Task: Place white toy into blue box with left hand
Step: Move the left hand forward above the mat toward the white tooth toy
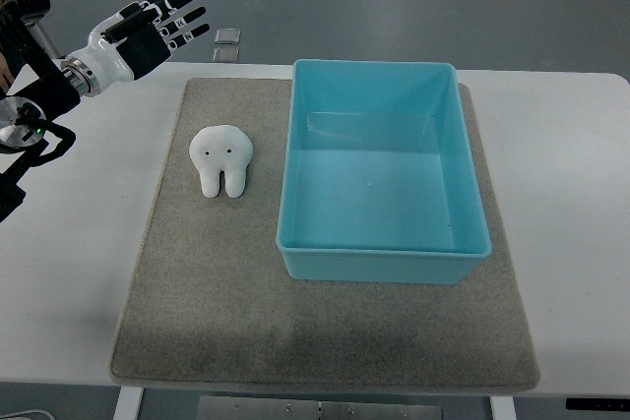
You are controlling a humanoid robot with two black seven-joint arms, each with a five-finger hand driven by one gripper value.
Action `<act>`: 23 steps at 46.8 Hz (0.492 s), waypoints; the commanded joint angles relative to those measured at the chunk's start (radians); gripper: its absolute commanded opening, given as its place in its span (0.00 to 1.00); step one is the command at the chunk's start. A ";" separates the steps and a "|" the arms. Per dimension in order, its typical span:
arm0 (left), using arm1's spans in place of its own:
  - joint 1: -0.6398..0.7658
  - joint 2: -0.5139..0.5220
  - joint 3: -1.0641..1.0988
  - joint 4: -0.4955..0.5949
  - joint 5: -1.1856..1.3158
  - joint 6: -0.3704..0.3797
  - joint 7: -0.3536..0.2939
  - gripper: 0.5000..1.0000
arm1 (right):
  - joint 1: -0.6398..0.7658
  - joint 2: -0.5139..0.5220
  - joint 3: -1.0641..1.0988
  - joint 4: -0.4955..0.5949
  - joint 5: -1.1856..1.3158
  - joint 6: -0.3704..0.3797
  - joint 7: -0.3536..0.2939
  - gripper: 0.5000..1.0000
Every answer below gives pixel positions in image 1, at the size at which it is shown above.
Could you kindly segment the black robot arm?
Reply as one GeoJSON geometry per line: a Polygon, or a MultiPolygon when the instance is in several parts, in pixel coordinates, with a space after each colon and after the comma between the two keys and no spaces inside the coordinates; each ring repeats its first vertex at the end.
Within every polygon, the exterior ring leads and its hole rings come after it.
{"type": "Polygon", "coordinates": [[[59,69],[30,33],[49,9],[49,0],[5,0],[1,9],[1,33],[37,75],[16,93],[1,94],[1,152],[19,156],[1,173],[2,219],[26,197],[19,187],[22,177],[61,157],[75,143],[76,134],[55,120],[83,96],[101,92],[95,69],[76,59],[59,69]]]}

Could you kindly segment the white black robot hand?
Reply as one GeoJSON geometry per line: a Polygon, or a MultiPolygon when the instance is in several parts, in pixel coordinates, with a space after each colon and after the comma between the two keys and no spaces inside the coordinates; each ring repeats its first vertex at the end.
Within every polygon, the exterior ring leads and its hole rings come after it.
{"type": "Polygon", "coordinates": [[[62,71],[84,83],[84,95],[96,95],[116,82],[145,77],[172,53],[210,30],[195,22],[201,6],[183,13],[195,0],[141,0],[99,23],[85,47],[63,58],[62,71]]]}

